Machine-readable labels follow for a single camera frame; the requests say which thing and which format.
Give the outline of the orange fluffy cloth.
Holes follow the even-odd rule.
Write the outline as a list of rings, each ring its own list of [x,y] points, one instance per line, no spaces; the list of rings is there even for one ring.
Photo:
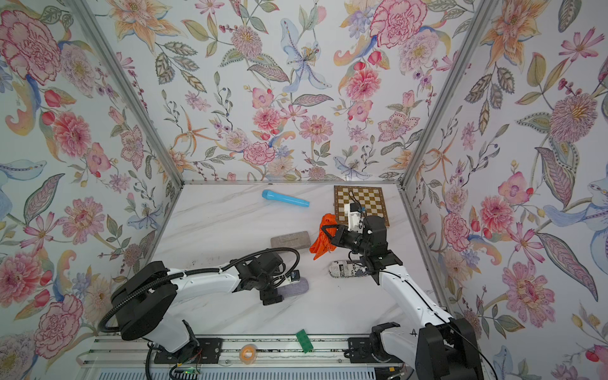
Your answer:
[[[325,214],[321,219],[318,237],[309,248],[310,253],[314,255],[314,261],[318,260],[326,253],[331,253],[337,249],[337,247],[331,242],[331,239],[336,232],[336,216],[334,214]]]

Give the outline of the purple eyeglass case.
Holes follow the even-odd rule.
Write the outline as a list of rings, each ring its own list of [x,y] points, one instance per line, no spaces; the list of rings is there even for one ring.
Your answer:
[[[277,291],[284,299],[288,299],[306,294],[309,288],[307,279],[301,278],[298,281],[279,287]]]

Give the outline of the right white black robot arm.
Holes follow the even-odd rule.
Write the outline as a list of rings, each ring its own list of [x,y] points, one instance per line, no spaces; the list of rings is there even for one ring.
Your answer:
[[[406,326],[385,323],[372,329],[370,345],[376,358],[396,357],[419,379],[484,377],[484,356],[473,326],[465,318],[451,316],[413,281],[389,248],[383,218],[367,216],[358,227],[322,226],[321,233],[331,245],[358,255],[369,276],[405,315]]]

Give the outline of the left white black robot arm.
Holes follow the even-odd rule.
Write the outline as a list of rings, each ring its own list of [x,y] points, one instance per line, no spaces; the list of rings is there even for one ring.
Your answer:
[[[295,255],[284,263],[281,252]],[[227,264],[202,269],[170,269],[153,261],[111,296],[111,309],[98,322],[102,333],[118,333],[125,341],[144,339],[169,353],[179,363],[201,352],[193,328],[173,311],[182,302],[206,295],[258,291],[263,305],[283,301],[279,286],[297,269],[296,250],[267,249],[250,253]]]

